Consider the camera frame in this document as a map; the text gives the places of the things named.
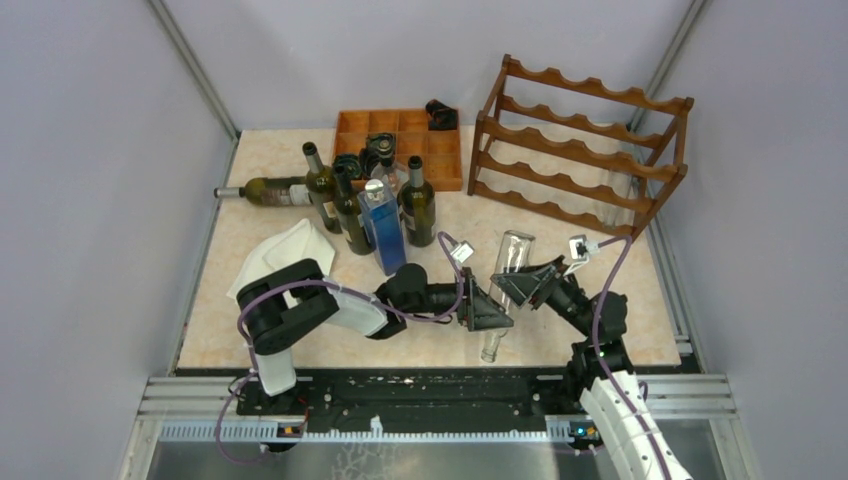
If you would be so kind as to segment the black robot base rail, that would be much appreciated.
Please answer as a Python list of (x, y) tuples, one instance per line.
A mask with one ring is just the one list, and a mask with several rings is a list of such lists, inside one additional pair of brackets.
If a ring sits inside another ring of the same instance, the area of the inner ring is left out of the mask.
[(583, 421), (566, 369), (307, 370), (270, 397), (257, 380), (229, 387), (243, 417), (293, 416), (294, 432), (363, 431), (378, 417), (394, 433), (541, 431), (553, 416)]

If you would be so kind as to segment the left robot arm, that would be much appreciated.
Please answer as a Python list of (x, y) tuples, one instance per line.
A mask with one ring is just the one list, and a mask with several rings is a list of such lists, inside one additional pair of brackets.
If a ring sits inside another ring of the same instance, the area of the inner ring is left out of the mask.
[(237, 327), (247, 339), (261, 384), (260, 399), (277, 414), (300, 399), (293, 346), (318, 327), (347, 328), (373, 340), (402, 332), (409, 320), (438, 323), (455, 317), (467, 330), (509, 328), (513, 319), (485, 293), (468, 268), (452, 283), (431, 283), (419, 264), (402, 265), (372, 294), (331, 281), (308, 258), (243, 286), (236, 294)]

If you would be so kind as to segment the blue square glass bottle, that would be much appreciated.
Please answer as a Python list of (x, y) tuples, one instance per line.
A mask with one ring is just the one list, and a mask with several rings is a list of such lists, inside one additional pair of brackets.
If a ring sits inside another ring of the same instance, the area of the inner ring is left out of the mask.
[(386, 276), (391, 276), (407, 263), (397, 199), (382, 180), (371, 179), (358, 200), (377, 264)]

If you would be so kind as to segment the clear glass bottle front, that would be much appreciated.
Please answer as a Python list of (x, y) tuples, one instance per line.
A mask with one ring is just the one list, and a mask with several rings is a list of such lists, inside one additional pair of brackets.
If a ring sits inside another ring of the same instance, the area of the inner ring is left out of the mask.
[[(494, 274), (515, 271), (528, 265), (535, 240), (536, 238), (533, 235), (516, 230), (507, 230), (502, 237)], [(506, 314), (510, 317), (513, 316), (514, 302), (495, 283), (490, 284), (488, 294), (504, 308)], [(483, 362), (495, 362), (501, 340), (507, 333), (508, 327), (486, 332), (480, 355)]]

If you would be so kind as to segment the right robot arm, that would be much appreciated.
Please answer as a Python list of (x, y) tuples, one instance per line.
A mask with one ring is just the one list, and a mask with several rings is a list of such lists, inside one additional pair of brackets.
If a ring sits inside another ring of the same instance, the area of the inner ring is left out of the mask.
[(574, 273), (588, 261), (568, 264), (562, 256), (491, 276), (518, 307), (544, 305), (586, 339), (572, 345), (563, 398), (586, 412), (621, 479), (690, 479), (653, 419), (623, 342), (628, 299), (608, 287), (590, 298)]

